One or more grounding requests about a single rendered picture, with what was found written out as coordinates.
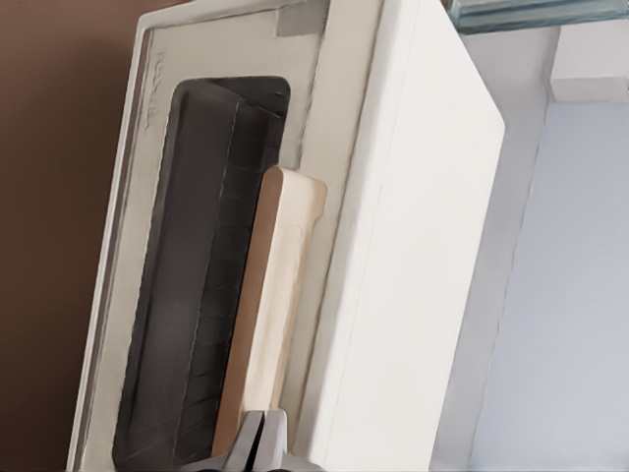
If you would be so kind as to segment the white oven door dark window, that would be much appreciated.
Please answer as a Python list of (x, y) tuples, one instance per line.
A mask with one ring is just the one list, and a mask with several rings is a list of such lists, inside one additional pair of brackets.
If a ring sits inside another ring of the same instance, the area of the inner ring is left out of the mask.
[(382, 0), (193, 0), (143, 15), (71, 472), (207, 459), (264, 173), (322, 182), (282, 391), (302, 390)]

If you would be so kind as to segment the white oven body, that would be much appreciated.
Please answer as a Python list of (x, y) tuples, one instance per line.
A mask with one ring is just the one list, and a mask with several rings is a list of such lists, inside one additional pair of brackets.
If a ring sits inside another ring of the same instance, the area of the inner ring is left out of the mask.
[(384, 0), (294, 450), (428, 472), (504, 135), (439, 0)]

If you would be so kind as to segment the silver frame post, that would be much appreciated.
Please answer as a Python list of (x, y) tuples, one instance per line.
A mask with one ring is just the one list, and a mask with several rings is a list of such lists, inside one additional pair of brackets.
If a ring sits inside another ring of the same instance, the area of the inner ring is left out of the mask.
[(629, 19), (629, 0), (448, 0), (462, 34), (547, 28)]

